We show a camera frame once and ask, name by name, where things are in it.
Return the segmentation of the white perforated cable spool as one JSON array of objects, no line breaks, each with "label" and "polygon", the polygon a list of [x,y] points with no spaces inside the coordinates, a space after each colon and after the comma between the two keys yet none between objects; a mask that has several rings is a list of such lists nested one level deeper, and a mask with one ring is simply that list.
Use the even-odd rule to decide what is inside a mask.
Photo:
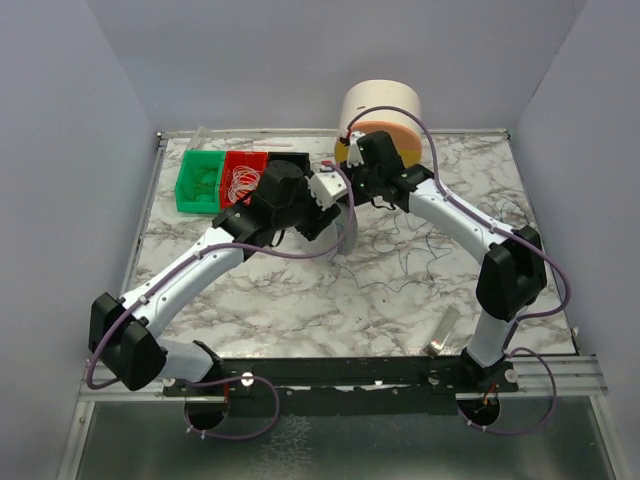
[{"label": "white perforated cable spool", "polygon": [[340,208],[339,215],[315,240],[307,242],[306,253],[319,253],[334,246],[332,250],[321,256],[322,259],[330,261],[338,255],[347,255],[353,251],[357,241],[357,219],[349,220],[350,206],[348,203],[340,202],[338,207]]}]

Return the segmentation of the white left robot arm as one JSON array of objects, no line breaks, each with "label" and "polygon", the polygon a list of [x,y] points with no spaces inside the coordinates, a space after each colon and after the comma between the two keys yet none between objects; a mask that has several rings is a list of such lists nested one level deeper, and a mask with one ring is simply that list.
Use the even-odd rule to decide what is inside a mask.
[{"label": "white left robot arm", "polygon": [[216,378],[213,351],[202,343],[164,341],[164,330],[205,288],[253,254],[281,257],[273,247],[277,233],[294,229],[315,240],[340,215],[341,199],[354,195],[338,166],[313,173],[284,160],[270,162],[257,187],[222,210],[168,267],[119,298],[105,293],[92,303],[87,386],[101,389],[94,378],[98,364],[131,391],[156,379],[197,384]]}]

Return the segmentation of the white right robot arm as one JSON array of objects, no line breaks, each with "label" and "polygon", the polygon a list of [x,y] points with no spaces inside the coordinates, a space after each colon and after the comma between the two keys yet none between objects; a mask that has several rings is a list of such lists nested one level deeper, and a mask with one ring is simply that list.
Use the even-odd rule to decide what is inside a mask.
[{"label": "white right robot arm", "polygon": [[489,380],[504,362],[516,318],[547,285],[541,238],[525,226],[515,230],[454,195],[421,164],[404,165],[391,135],[353,134],[344,142],[347,174],[359,203],[380,197],[393,207],[433,224],[480,266],[476,298],[481,313],[461,353],[460,381],[468,386]]}]

